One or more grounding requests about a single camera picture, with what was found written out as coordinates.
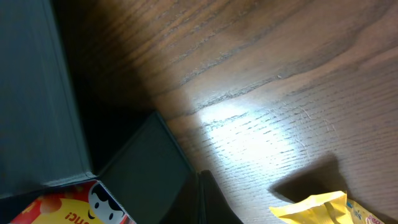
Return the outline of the yellow snack packet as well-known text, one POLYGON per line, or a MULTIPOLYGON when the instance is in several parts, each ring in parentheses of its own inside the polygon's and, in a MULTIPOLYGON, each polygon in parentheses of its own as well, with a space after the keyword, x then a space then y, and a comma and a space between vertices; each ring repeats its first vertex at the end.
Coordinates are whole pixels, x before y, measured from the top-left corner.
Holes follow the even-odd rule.
POLYGON ((311 195, 300 202, 269 210, 288 224, 386 224, 343 191, 311 195))

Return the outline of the red Pringles can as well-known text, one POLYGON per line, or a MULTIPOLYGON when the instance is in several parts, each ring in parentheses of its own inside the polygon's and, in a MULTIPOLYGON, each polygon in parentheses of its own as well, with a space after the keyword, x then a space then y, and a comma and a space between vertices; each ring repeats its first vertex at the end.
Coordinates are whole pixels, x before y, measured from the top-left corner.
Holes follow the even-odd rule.
POLYGON ((97 180, 37 197, 11 223, 135 224, 97 180))

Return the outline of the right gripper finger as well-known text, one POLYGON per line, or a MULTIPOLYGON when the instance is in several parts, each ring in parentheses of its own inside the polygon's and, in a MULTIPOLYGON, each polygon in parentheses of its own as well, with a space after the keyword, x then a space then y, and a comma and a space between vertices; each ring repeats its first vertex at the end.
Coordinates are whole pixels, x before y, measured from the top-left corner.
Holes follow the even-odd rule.
POLYGON ((243 224, 209 170, 191 175, 161 224, 243 224))

